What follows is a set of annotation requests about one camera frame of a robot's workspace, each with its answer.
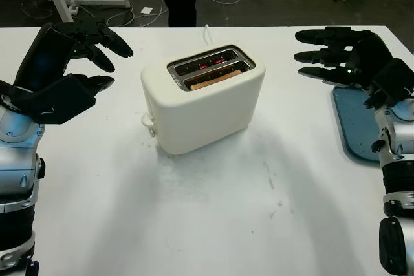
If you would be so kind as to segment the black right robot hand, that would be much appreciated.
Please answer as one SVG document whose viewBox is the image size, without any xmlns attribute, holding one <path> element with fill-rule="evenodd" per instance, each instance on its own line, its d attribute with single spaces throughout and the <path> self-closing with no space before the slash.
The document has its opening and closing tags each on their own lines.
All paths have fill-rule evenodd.
<svg viewBox="0 0 414 276">
<path fill-rule="evenodd" d="M 326 84 L 367 90 L 373 78 L 392 54 L 382 39 L 370 30 L 351 27 L 325 27 L 295 33 L 301 43 L 321 45 L 319 50 L 298 52 L 294 60 L 305 66 L 298 73 Z"/>
</svg>

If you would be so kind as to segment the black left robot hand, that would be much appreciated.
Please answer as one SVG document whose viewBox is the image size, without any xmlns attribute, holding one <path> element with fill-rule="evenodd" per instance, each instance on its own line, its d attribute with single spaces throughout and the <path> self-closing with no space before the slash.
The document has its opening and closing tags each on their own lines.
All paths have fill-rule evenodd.
<svg viewBox="0 0 414 276">
<path fill-rule="evenodd" d="M 45 23 L 26 53 L 13 85 L 32 92 L 42 90 L 63 77 L 71 59 L 87 58 L 103 71 L 114 72 L 114 65 L 98 44 L 123 58 L 133 55 L 131 47 L 103 18 Z"/>
</svg>

